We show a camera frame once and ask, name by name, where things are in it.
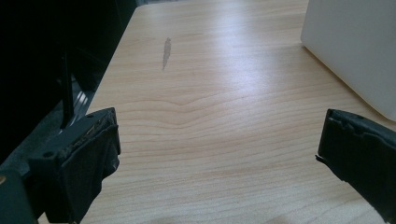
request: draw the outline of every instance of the wooden table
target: wooden table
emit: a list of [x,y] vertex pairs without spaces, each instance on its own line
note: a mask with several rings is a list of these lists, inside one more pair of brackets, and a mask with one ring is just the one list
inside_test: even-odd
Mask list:
[[382,223],[315,154],[328,108],[396,124],[302,46],[307,3],[139,7],[90,107],[122,152],[83,223]]

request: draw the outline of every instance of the wood grain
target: wood grain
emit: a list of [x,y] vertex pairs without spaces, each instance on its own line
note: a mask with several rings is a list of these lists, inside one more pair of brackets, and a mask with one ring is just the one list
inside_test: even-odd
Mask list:
[[315,154],[328,108],[396,125],[302,46],[307,3],[139,7],[90,107],[122,152],[83,223],[383,222]]

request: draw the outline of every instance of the smudge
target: smudge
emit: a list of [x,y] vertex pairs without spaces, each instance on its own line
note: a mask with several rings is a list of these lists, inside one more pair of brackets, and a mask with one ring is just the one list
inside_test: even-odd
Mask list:
[[167,38],[165,41],[165,46],[163,50],[163,71],[165,70],[165,66],[168,63],[169,56],[171,56],[171,38]]

